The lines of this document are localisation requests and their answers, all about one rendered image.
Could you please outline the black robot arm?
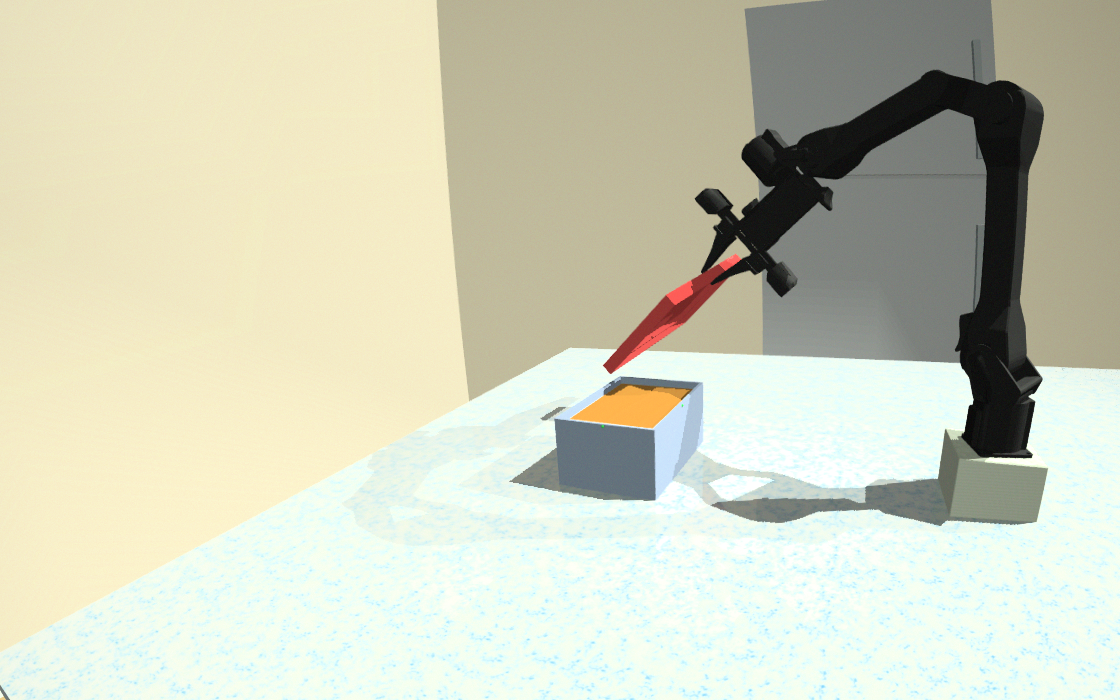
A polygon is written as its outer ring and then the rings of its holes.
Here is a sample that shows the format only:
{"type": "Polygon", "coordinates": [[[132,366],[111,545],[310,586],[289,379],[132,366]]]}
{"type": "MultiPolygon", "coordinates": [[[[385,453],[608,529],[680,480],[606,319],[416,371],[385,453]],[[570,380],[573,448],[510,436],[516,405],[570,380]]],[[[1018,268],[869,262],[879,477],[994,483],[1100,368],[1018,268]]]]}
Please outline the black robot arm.
{"type": "Polygon", "coordinates": [[[818,202],[833,209],[834,192],[814,177],[843,178],[875,147],[948,109],[974,118],[987,172],[981,293],[976,311],[959,318],[955,348],[973,395],[961,438],[980,457],[1027,459],[1036,403],[1030,395],[1043,377],[1027,356],[1020,295],[1040,101],[1010,81],[984,85],[933,69],[852,121],[814,131],[797,144],[765,129],[745,144],[741,160],[766,187],[776,186],[769,196],[797,222],[818,202]]]}

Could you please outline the red slab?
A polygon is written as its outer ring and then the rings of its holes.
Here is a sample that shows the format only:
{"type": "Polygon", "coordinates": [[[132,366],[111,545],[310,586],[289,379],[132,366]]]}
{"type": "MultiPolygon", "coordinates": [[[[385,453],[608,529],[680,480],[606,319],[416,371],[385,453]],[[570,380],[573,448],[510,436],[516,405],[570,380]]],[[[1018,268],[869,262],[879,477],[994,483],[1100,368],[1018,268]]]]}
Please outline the red slab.
{"type": "Polygon", "coordinates": [[[724,260],[724,262],[707,270],[701,276],[697,276],[690,282],[681,284],[672,292],[665,295],[663,300],[640,323],[635,332],[604,363],[603,367],[612,375],[616,370],[627,364],[631,360],[636,358],[642,352],[648,349],[657,340],[663,339],[671,332],[688,321],[702,304],[727,280],[724,279],[716,284],[711,284],[713,279],[740,260],[740,256],[734,254],[734,256],[724,260]]]}

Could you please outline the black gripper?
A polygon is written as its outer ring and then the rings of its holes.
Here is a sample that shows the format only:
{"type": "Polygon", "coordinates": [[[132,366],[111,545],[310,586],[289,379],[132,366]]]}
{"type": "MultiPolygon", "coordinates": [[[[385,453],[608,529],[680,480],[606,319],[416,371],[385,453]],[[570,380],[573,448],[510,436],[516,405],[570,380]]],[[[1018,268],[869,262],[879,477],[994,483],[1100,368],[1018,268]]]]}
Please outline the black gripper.
{"type": "Polygon", "coordinates": [[[722,274],[717,276],[711,284],[747,271],[750,271],[753,276],[757,276],[763,269],[768,271],[766,282],[773,287],[780,297],[797,284],[797,277],[793,274],[788,265],[783,261],[777,263],[766,251],[796,223],[780,208],[777,202],[769,196],[769,193],[740,221],[737,220],[731,211],[732,203],[719,189],[704,188],[703,192],[698,194],[696,202],[701,205],[707,214],[718,214],[721,218],[718,225],[713,225],[716,237],[713,239],[711,252],[704,261],[701,273],[709,270],[737,237],[752,252],[750,256],[743,256],[735,265],[729,267],[722,274]]]}

